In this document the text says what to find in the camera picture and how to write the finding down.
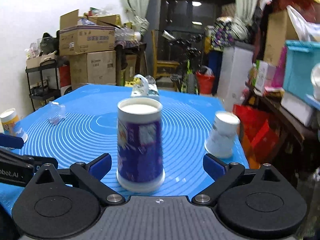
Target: cup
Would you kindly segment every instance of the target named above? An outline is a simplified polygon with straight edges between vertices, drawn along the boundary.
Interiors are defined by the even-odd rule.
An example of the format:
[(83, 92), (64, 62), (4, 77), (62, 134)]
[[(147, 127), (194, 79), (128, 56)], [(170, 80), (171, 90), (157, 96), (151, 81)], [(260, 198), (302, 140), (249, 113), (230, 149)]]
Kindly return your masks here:
[(0, 120), (4, 129), (4, 134), (21, 137), (26, 142), (28, 135), (20, 125), (20, 120), (15, 108), (10, 108), (0, 114)]
[(161, 143), (162, 104), (151, 98), (118, 103), (117, 180), (132, 192), (146, 193), (164, 182)]
[(239, 118), (233, 113), (216, 112), (210, 135), (204, 143), (206, 151), (217, 158), (230, 158), (239, 124)]

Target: red paper bag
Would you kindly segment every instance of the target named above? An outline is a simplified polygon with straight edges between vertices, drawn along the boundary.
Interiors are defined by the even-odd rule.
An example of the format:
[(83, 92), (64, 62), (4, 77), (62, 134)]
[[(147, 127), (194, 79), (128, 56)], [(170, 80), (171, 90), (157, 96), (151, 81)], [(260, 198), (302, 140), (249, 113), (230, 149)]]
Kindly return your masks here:
[(264, 122), (270, 117), (269, 113), (250, 106), (234, 105), (232, 112), (240, 119), (244, 127), (244, 133), (250, 142), (257, 135)]
[(278, 135), (269, 127), (268, 120), (266, 120), (251, 142), (251, 147), (258, 163), (262, 164), (264, 162), (278, 140)]

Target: silver screw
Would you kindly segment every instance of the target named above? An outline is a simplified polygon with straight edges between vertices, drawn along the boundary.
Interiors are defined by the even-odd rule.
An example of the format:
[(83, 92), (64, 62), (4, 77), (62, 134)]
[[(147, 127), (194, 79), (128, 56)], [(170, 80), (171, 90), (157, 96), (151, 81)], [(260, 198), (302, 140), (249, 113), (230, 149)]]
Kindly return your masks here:
[(208, 195), (199, 194), (196, 195), (195, 200), (199, 203), (206, 203), (210, 201), (210, 197)]
[(107, 200), (112, 203), (117, 203), (122, 200), (122, 196), (119, 194), (111, 194), (111, 195), (107, 196)]

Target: light green curtain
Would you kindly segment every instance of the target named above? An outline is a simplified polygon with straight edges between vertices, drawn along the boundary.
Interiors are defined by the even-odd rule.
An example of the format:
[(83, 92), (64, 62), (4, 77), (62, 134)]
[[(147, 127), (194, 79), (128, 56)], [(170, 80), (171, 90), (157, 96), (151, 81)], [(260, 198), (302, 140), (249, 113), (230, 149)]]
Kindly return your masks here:
[(248, 37), (247, 26), (252, 24), (258, 0), (236, 0), (236, 16), (231, 29), (232, 36), (237, 40), (245, 40)]
[(148, 30), (149, 22), (146, 20), (149, 0), (122, 0), (128, 18), (134, 23), (136, 31), (142, 35)]

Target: blue table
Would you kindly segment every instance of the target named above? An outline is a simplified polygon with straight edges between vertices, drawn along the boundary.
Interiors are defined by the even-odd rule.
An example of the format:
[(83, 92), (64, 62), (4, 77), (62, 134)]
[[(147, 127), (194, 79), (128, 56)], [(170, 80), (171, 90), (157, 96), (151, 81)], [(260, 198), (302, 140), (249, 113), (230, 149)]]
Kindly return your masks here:
[[(59, 168), (77, 161), (86, 163), (107, 152), (112, 156), (111, 171), (101, 180), (128, 197), (134, 193), (123, 189), (116, 180), (117, 103), (130, 97), (131, 88), (86, 85), (56, 101), (64, 104), (67, 117), (58, 125), (48, 121), (49, 106), (44, 106), (21, 121), (29, 135), (21, 155), (57, 158)], [(206, 151), (204, 141), (211, 130), (214, 114), (222, 110), (217, 98), (160, 91), (164, 170), (163, 185), (151, 195), (187, 195), (190, 199), (213, 180), (202, 167)], [(248, 168), (237, 139), (233, 156), (226, 163), (239, 162)], [(10, 211), (23, 188), (0, 184), (0, 201)]]

